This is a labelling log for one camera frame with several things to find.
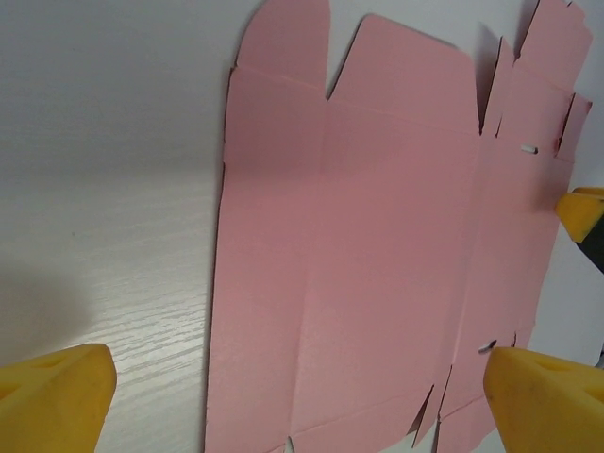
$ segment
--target cardboard flap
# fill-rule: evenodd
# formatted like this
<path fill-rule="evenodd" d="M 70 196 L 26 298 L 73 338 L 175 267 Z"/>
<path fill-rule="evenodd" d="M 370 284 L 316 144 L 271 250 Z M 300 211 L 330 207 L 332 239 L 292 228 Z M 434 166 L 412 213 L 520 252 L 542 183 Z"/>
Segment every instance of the cardboard flap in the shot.
<path fill-rule="evenodd" d="M 495 144 L 496 138 L 494 137 L 483 136 L 480 139 L 477 168 L 474 172 L 474 181 L 470 194 L 470 208 L 466 217 L 462 238 L 463 253 L 458 265 L 460 275 L 463 277 L 458 278 L 454 300 L 447 314 L 449 323 L 441 332 L 442 347 L 441 355 L 438 359 L 438 369 L 434 376 L 434 388 L 429 396 L 424 418 L 417 431 L 415 438 L 416 445 L 422 441 L 437 420 L 451 375 L 451 363 L 454 361 L 458 346 L 459 327 L 466 293 L 466 279 L 472 262 L 474 244 L 478 236 L 480 215 L 482 214 L 481 206 L 489 182 L 490 170 L 493 167 Z"/>
<path fill-rule="evenodd" d="M 328 0 L 267 0 L 245 30 L 237 65 L 325 89 Z"/>
<path fill-rule="evenodd" d="M 485 397 L 448 415 L 438 434 L 437 453 L 465 453 L 474 451 L 493 430 L 495 419 Z"/>
<path fill-rule="evenodd" d="M 478 134 L 472 59 L 383 17 L 362 21 L 331 100 Z"/>
<path fill-rule="evenodd" d="M 292 3 L 270 1 L 267 7 Z M 268 13 L 262 9 L 260 17 Z M 250 26 L 244 42 L 254 41 L 258 24 Z M 214 274 L 208 452 L 271 451 L 291 432 L 312 231 L 308 219 L 326 109 L 324 87 L 244 67 L 231 76 Z"/>
<path fill-rule="evenodd" d="M 565 92 L 516 61 L 498 137 L 535 148 L 557 149 L 570 107 Z"/>
<path fill-rule="evenodd" d="M 501 39 L 499 44 L 499 57 L 495 67 L 495 77 L 493 78 L 493 87 L 489 95 L 489 104 L 484 117 L 484 127 L 482 135 L 494 137 L 499 130 L 501 116 L 505 107 L 506 98 L 512 80 L 512 69 L 514 63 L 513 50 L 505 39 Z"/>
<path fill-rule="evenodd" d="M 567 6 L 563 0 L 541 0 L 520 61 L 557 87 L 573 91 L 593 40 L 584 18 L 574 3 Z"/>
<path fill-rule="evenodd" d="M 494 139 L 491 174 L 484 192 L 478 233 L 466 280 L 458 352 L 441 415 L 482 394 L 491 341 L 512 344 L 514 332 L 534 324 L 534 315 L 559 221 L 555 200 L 565 193 L 572 164 L 553 148 L 531 155 L 520 142 Z"/>
<path fill-rule="evenodd" d="M 560 140 L 560 149 L 556 157 L 567 162 L 575 161 L 575 151 L 579 144 L 583 124 L 587 119 L 589 111 L 592 109 L 593 103 L 584 97 L 575 94 L 573 103 L 568 111 L 568 119 L 566 127 Z"/>
<path fill-rule="evenodd" d="M 419 399 L 395 398 L 366 411 L 310 429 L 294 436 L 296 452 L 366 453 L 381 451 L 399 442 L 409 426 L 405 420 L 413 417 Z"/>

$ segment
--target unfolded box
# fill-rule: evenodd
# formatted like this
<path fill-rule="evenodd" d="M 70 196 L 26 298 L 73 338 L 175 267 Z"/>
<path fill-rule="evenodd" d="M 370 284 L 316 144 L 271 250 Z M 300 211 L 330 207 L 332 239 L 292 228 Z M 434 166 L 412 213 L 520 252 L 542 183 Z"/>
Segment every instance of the unfolded box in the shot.
<path fill-rule="evenodd" d="M 542 0 L 482 134 L 463 52 L 367 16 L 326 99 L 328 35 L 328 0 L 268 0 L 231 75 L 206 451 L 378 452 L 428 394 L 419 436 L 440 413 L 467 451 L 494 427 L 478 350 L 534 324 L 591 35 Z"/>

